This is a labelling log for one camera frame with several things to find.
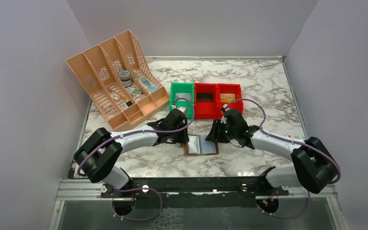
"white marble surface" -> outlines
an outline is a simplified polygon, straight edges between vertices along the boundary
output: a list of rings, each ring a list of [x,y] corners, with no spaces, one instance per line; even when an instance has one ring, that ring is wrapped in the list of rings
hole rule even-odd
[[[266,130],[304,138],[283,65],[278,60],[150,61],[149,67],[167,91],[171,82],[240,84],[243,98],[256,100],[265,109]],[[244,102],[244,108],[247,123],[259,125],[263,118],[259,108],[248,102]],[[165,108],[138,127],[167,114],[168,108]],[[196,120],[188,132],[208,134],[211,125],[212,120]],[[111,130],[92,104],[83,141],[99,127]],[[122,167],[131,177],[205,177],[259,175],[269,166],[291,165],[288,160],[261,150],[236,148],[230,144],[218,147],[219,155],[195,157],[184,156],[184,149],[178,144],[143,147],[121,155],[116,166]]]

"round container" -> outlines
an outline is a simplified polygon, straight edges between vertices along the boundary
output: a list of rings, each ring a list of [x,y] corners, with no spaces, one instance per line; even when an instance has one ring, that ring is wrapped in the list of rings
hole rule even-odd
[[[129,87],[132,85],[132,78],[130,77],[130,72],[127,70],[122,70],[118,73],[124,87]]]

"green box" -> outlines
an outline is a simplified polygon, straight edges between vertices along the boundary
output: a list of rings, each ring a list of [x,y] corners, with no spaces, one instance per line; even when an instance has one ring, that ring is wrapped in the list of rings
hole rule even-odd
[[[171,83],[170,88],[170,103],[169,108],[170,111],[173,109],[172,105],[175,101],[175,98],[183,97],[191,101],[191,104],[193,104],[194,107],[194,83]],[[194,114],[193,109],[186,101],[177,101],[176,103],[177,107],[187,107],[188,113],[187,118],[191,118]]]

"wall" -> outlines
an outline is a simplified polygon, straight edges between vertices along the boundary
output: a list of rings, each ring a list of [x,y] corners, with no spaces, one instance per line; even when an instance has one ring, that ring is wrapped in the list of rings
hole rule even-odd
[[[368,1],[319,0],[286,65],[308,133],[342,169],[347,224],[368,229]]]
[[[0,230],[48,227],[88,102],[64,60],[87,48],[65,0],[0,1]]]
[[[286,55],[317,0],[68,0],[90,44],[127,29],[146,56]]]

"red box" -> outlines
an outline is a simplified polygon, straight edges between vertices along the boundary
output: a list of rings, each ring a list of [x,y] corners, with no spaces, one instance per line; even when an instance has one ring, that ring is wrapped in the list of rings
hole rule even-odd
[[[195,83],[194,108],[196,119],[221,119],[221,108],[226,102],[221,102],[221,93],[233,93],[235,99],[242,98],[241,86],[238,84],[207,84]],[[243,102],[231,104],[229,108],[235,108],[243,113]]]

